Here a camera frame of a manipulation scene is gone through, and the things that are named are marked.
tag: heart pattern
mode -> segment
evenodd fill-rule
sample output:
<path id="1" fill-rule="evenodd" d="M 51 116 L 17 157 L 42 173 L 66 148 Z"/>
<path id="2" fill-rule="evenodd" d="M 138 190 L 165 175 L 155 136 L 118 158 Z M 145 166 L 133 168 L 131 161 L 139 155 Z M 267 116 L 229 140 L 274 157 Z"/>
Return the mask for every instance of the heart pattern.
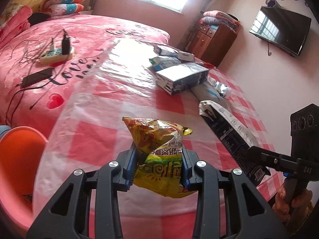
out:
<path id="1" fill-rule="evenodd" d="M 52 110 L 60 107 L 64 103 L 63 97 L 58 93 L 52 93 L 49 96 L 49 101 L 47 102 L 47 108 Z"/>
<path id="2" fill-rule="evenodd" d="M 61 62 L 55 62 L 55 63 L 52 63 L 52 64 L 50 64 L 50 67 L 58 67 L 58 66 L 60 66 L 60 65 L 62 65 L 62 64 L 64 64 L 64 61 L 61 61 Z"/>

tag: black phone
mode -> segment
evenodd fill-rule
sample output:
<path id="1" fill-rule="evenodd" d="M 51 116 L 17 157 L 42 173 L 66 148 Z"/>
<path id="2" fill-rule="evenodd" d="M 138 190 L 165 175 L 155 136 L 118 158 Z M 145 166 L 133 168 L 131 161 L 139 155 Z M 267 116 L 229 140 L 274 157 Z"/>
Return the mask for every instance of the black phone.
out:
<path id="1" fill-rule="evenodd" d="M 52 76 L 53 68 L 47 68 L 39 72 L 35 72 L 23 78 L 20 87 L 25 88 L 35 83 L 41 82 Z"/>

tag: wooden cabinet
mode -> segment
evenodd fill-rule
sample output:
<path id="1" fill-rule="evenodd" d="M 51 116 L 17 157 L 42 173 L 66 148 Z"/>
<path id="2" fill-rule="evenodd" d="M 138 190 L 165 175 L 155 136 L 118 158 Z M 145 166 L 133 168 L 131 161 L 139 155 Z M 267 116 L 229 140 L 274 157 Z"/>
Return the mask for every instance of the wooden cabinet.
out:
<path id="1" fill-rule="evenodd" d="M 236 37 L 237 35 L 225 25 L 219 25 L 217 30 L 200 25 L 188 47 L 188 52 L 218 67 Z"/>

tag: finger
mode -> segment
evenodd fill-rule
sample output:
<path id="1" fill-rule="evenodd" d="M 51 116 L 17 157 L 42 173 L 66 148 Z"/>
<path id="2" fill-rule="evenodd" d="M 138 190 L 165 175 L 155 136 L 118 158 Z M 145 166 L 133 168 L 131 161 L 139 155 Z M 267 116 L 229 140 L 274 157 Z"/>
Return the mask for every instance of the finger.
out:
<path id="1" fill-rule="evenodd" d="M 287 222 L 290 219 L 290 215 L 289 214 L 283 214 L 279 211 L 277 211 L 276 209 L 274 209 L 275 214 L 277 215 L 277 217 L 279 218 L 279 220 L 283 223 L 283 222 Z"/>
<path id="2" fill-rule="evenodd" d="M 305 189 L 302 192 L 302 194 L 300 194 L 299 196 L 293 199 L 293 201 L 291 202 L 291 207 L 296 208 L 302 205 L 307 206 L 309 202 L 311 201 L 311 199 L 312 199 L 312 191 Z"/>
<path id="3" fill-rule="evenodd" d="M 285 199 L 286 197 L 286 189 L 284 187 L 284 184 L 281 185 L 281 187 L 279 188 L 279 190 L 277 191 L 277 195 L 281 198 L 281 199 Z"/>
<path id="4" fill-rule="evenodd" d="M 273 209 L 275 209 L 275 212 L 285 215 L 289 212 L 289 205 L 283 199 L 279 199 L 273 205 Z"/>

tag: wall-mounted tv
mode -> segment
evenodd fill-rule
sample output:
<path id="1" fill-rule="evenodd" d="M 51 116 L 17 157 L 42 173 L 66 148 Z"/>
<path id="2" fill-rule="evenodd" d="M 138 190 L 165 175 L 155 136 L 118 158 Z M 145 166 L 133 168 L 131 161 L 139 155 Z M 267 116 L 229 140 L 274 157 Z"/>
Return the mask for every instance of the wall-mounted tv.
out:
<path id="1" fill-rule="evenodd" d="M 262 6 L 250 33 L 297 57 L 306 42 L 311 18 L 282 8 Z"/>

